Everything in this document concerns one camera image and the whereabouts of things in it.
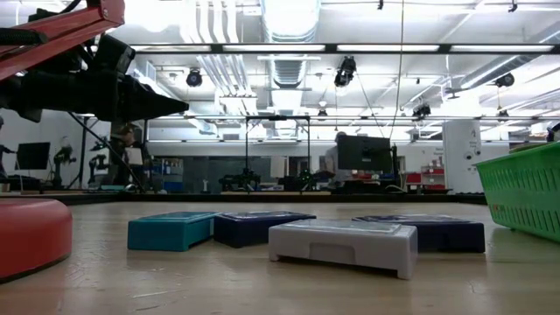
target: green plastic basket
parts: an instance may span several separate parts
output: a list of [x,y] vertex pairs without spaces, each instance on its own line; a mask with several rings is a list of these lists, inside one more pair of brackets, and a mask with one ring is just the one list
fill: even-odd
[[560,242],[560,143],[477,168],[494,222]]

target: teal step platform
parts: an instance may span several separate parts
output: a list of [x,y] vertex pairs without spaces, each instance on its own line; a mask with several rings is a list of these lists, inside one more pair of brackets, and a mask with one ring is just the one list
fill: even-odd
[[186,251],[214,234],[214,212],[179,212],[129,221],[129,249]]

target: person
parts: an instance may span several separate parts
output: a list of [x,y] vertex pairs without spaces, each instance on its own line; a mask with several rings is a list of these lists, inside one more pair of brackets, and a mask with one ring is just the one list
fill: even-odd
[[[2,131],[3,126],[4,126],[4,119],[0,116],[0,131]],[[8,178],[8,175],[6,174],[6,170],[4,169],[4,164],[2,163],[2,158],[4,157],[4,153],[12,154],[16,152],[0,144],[0,179]]]
[[[144,186],[146,177],[144,174],[144,167],[148,166],[150,163],[150,156],[148,150],[143,143],[138,142],[134,136],[134,127],[132,125],[125,125],[121,127],[117,133],[116,137],[111,139],[111,146],[120,155],[120,158],[124,159],[124,162],[129,164],[129,167],[134,172],[134,175],[140,180],[140,183]],[[130,157],[126,151],[127,148],[137,148],[140,149],[142,153],[142,165],[130,164]],[[130,180],[130,172],[122,164],[114,160],[115,157],[111,155],[111,164],[117,166],[117,171],[115,179],[113,180],[113,185],[124,185],[134,182]]]
[[[340,138],[345,135],[346,132],[344,131],[337,133],[334,142],[338,143]],[[326,151],[325,166],[328,172],[334,174],[334,177],[332,178],[332,183],[334,184],[335,187],[343,186],[345,181],[352,179],[352,170],[339,169],[338,145],[335,145],[334,147]]]

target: red round object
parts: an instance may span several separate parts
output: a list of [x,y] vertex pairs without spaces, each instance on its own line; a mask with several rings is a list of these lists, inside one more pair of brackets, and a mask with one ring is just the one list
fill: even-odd
[[0,282],[70,255],[72,214],[57,200],[0,199]]

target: wooden floor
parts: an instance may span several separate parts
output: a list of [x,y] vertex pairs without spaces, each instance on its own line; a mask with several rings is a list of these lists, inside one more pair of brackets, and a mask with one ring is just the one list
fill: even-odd
[[[127,221],[141,216],[258,210],[345,219],[452,214],[486,225],[487,251],[421,254],[406,281],[379,270],[269,262],[266,245],[233,249],[207,241],[185,253],[126,249]],[[560,313],[560,244],[496,226],[484,206],[117,203],[74,206],[73,217],[72,255],[0,285],[0,314]]]

